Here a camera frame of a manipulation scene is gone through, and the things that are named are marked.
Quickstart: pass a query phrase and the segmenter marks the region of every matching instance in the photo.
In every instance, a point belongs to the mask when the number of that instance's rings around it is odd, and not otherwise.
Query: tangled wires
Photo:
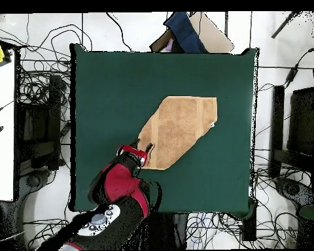
[[[48,105],[50,107],[49,115],[53,117],[56,113],[55,110],[60,110],[61,116],[60,120],[67,122],[65,118],[65,113],[69,109],[70,105],[70,66],[66,66],[65,71],[46,71],[44,70],[44,64],[42,64],[43,69],[37,70],[36,63],[34,62],[34,71],[26,71],[22,68],[21,72],[21,84],[20,84],[20,101],[22,103],[30,103],[34,105]],[[58,88],[50,83],[51,76],[61,77],[61,86]],[[60,94],[60,101],[58,103],[49,103],[49,91],[57,90]]]
[[[214,242],[218,239],[215,237],[218,234],[224,233],[234,241],[235,248],[246,248],[246,249],[265,249],[265,248],[294,248],[296,244],[297,230],[295,226],[291,224],[287,228],[278,222],[282,216],[290,216],[297,219],[295,215],[290,212],[281,212],[273,215],[272,208],[268,207],[268,203],[271,197],[275,197],[275,185],[273,178],[268,175],[268,163],[260,164],[266,166],[266,168],[258,168],[255,171],[254,184],[251,188],[251,197],[258,201],[257,212],[263,215],[262,209],[268,212],[270,217],[269,220],[260,221],[257,219],[257,240],[254,242],[247,242],[241,240],[240,225],[241,220],[233,217],[231,214],[226,213],[193,213],[188,218],[187,223],[187,249],[215,249]],[[282,173],[279,175],[284,178],[291,178],[296,174],[301,174],[301,178],[298,179],[301,182],[305,176],[311,178],[310,174],[296,169],[294,167],[282,166]]]
[[[34,244],[37,240],[42,239],[43,241],[47,240],[49,237],[53,236],[58,232],[59,229],[66,226],[69,222],[67,220],[61,219],[51,219],[51,220],[35,220],[33,222],[24,222],[24,225],[34,225],[34,226],[44,226],[35,236],[32,238],[28,244],[27,249],[35,249]]]

